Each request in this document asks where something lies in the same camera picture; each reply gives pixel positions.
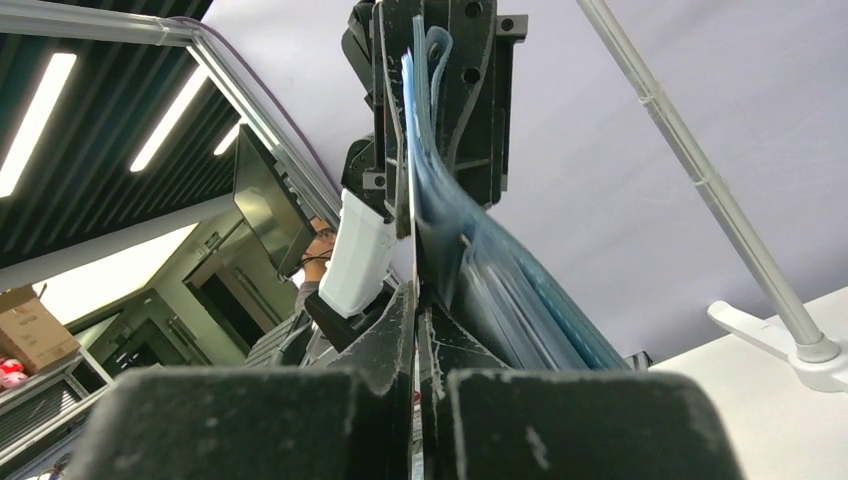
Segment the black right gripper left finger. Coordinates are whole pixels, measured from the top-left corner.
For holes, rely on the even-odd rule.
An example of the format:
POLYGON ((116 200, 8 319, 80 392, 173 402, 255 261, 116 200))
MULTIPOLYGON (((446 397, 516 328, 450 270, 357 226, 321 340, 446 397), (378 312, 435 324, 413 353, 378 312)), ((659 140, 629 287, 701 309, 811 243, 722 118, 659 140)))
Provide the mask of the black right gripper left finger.
POLYGON ((407 479, 415 288, 324 367, 160 367, 96 403, 71 479, 407 479))

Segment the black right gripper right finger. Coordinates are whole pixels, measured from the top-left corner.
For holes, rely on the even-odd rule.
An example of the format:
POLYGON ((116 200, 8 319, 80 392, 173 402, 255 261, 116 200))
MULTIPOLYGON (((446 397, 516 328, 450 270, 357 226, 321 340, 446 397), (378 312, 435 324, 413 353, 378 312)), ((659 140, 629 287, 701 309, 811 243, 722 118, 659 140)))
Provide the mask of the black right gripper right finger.
POLYGON ((426 479, 739 479, 692 380, 519 371, 437 306, 418 317, 426 479))

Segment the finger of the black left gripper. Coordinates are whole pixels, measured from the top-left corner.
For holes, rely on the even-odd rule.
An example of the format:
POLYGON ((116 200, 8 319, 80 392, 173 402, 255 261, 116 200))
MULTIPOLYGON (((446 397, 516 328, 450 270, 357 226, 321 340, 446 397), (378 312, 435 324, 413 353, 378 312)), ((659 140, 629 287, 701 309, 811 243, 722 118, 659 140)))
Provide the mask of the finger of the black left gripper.
POLYGON ((489 209, 507 190, 514 48, 527 37, 529 16, 500 14, 496 1, 426 1, 424 20, 452 38, 436 145, 452 177, 489 209))
POLYGON ((377 1, 371 10, 375 136, 382 141, 386 205, 396 236, 411 235, 402 57, 413 44, 416 1, 377 1))

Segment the blue leather card holder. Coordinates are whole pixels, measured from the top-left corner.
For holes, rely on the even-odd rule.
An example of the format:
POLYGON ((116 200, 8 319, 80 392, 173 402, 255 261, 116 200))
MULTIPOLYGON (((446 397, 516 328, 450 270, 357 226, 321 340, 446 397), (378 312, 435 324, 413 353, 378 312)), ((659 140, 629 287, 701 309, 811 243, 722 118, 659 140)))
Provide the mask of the blue leather card holder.
POLYGON ((401 65, 412 213, 440 300, 510 368, 627 369, 541 263, 449 175, 434 115, 453 38, 442 27, 427 27, 420 14, 411 26, 401 65))

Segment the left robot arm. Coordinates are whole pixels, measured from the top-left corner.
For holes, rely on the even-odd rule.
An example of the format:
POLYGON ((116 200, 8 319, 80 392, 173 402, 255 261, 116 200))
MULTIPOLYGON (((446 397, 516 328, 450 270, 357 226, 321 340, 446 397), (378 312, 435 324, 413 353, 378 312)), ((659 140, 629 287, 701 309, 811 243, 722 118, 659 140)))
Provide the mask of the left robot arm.
POLYGON ((348 150, 337 240, 319 290, 305 303, 335 350, 381 315, 393 246, 413 226, 402 55, 414 51, 427 75, 439 79, 428 102, 436 149, 459 186, 489 208, 507 188, 513 52, 528 24, 525 15, 500 14, 493 1, 353 7, 341 48, 365 88, 374 130, 348 150))

